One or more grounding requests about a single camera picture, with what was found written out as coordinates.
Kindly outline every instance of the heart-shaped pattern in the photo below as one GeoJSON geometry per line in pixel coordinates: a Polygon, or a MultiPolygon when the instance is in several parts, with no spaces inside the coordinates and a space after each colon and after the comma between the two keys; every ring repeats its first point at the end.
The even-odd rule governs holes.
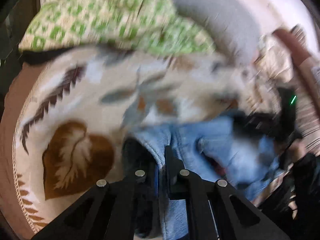
{"type": "Polygon", "coordinates": [[[69,121],[55,131],[43,153],[45,199],[84,192],[104,178],[114,162],[114,149],[102,135],[69,121]]]}

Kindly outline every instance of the black fabric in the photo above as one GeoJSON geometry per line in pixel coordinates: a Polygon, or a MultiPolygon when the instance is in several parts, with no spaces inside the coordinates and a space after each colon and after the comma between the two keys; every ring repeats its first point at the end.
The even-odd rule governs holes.
{"type": "Polygon", "coordinates": [[[320,239],[320,159],[308,153],[294,164],[281,186],[259,207],[292,240],[320,239]],[[288,207],[295,186],[297,217],[288,207]]]}
{"type": "Polygon", "coordinates": [[[233,117],[234,123],[249,134],[265,134],[278,142],[287,144],[287,148],[297,139],[302,138],[296,130],[296,106],[294,89],[278,87],[281,97],[281,113],[252,113],[249,116],[242,111],[227,111],[223,115],[233,117]]]}
{"type": "MultiPolygon", "coordinates": [[[[132,170],[143,169],[142,167],[148,166],[150,162],[155,162],[150,152],[133,138],[125,140],[122,153],[125,174],[132,170]]],[[[145,183],[152,184],[153,182],[148,182],[147,178],[145,183]]],[[[155,238],[161,235],[158,199],[150,200],[143,194],[138,199],[134,233],[140,238],[155,238]]]]}
{"type": "Polygon", "coordinates": [[[29,65],[39,65],[43,64],[47,61],[53,60],[57,56],[60,56],[64,52],[73,49],[73,47],[70,48],[63,48],[63,49],[53,49],[48,51],[40,51],[40,52],[34,52],[25,50],[23,51],[21,55],[22,62],[26,62],[29,65]]]}

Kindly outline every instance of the blue jeans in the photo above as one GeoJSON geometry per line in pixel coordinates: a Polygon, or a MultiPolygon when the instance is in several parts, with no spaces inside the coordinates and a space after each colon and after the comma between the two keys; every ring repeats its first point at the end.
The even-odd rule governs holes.
{"type": "MultiPolygon", "coordinates": [[[[210,122],[139,128],[132,130],[127,137],[137,140],[157,162],[160,222],[165,240],[179,239],[188,233],[185,201],[167,197],[166,145],[172,146],[186,169],[205,180],[221,179],[206,157],[215,159],[226,169],[228,182],[250,201],[282,172],[278,169],[273,139],[262,135],[248,136],[233,125],[233,118],[229,116],[220,116],[210,122]]],[[[130,163],[126,162],[128,154],[134,153],[124,150],[125,169],[130,168],[130,163]]]]}

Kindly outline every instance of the pillow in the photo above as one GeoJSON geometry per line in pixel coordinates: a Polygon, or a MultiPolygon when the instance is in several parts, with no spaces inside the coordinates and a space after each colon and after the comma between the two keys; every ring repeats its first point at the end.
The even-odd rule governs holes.
{"type": "Polygon", "coordinates": [[[260,27],[237,0],[173,0],[180,13],[206,28],[218,49],[235,65],[248,65],[257,50],[260,27]]]}
{"type": "Polygon", "coordinates": [[[214,51],[212,38],[179,16],[172,0],[46,0],[20,50],[109,43],[156,55],[214,51]]]}

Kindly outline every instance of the striped fabric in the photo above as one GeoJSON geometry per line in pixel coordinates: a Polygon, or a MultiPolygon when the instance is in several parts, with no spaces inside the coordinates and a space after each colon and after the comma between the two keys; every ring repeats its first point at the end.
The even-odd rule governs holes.
{"type": "Polygon", "coordinates": [[[313,77],[315,78],[316,80],[316,84],[318,86],[318,93],[320,95],[320,66],[313,66],[310,68],[312,74],[313,74],[313,77]]]}
{"type": "Polygon", "coordinates": [[[309,152],[320,154],[320,121],[316,114],[313,101],[301,83],[298,73],[290,84],[296,88],[297,95],[297,120],[296,123],[304,137],[304,143],[309,152]]]}
{"type": "Polygon", "coordinates": [[[292,28],[291,33],[297,38],[302,47],[307,47],[307,37],[303,28],[297,24],[292,28]]]}

